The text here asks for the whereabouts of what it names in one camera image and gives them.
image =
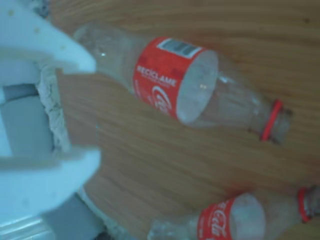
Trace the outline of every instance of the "wooden table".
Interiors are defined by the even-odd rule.
[[[320,184],[320,1],[54,0],[53,18],[69,34],[99,20],[216,49],[294,111],[278,146],[241,130],[182,126],[105,76],[59,75],[73,142],[103,151],[86,191],[132,235],[146,239],[157,216],[252,188],[295,194]],[[318,240],[319,224],[298,225],[281,239]]]

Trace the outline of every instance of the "clear plastic bottle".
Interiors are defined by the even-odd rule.
[[[292,112],[280,101],[261,96],[231,62],[213,50],[95,23],[80,27],[74,38],[95,57],[99,73],[187,126],[238,127],[275,143],[283,142],[290,127]],[[140,66],[146,59],[152,69]],[[151,92],[150,83],[143,82],[137,89],[141,82],[137,78],[157,86]]]
[[[320,187],[297,196],[256,190],[180,217],[155,220],[148,240],[275,240],[320,214]]]

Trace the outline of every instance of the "coca-cola bottle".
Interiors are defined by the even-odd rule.
[[[292,112],[256,92],[223,55],[171,37],[88,23],[74,34],[97,71],[191,127],[239,127],[281,143]]]
[[[275,240],[288,228],[320,214],[320,187],[296,196],[265,190],[244,193],[180,217],[163,217],[148,240]]]

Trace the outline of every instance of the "bottle label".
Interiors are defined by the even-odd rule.
[[[168,37],[151,41],[140,55],[133,74],[135,94],[147,104],[177,118],[182,80],[204,48]]]
[[[235,198],[214,203],[204,209],[198,220],[198,240],[232,240],[230,212]]]

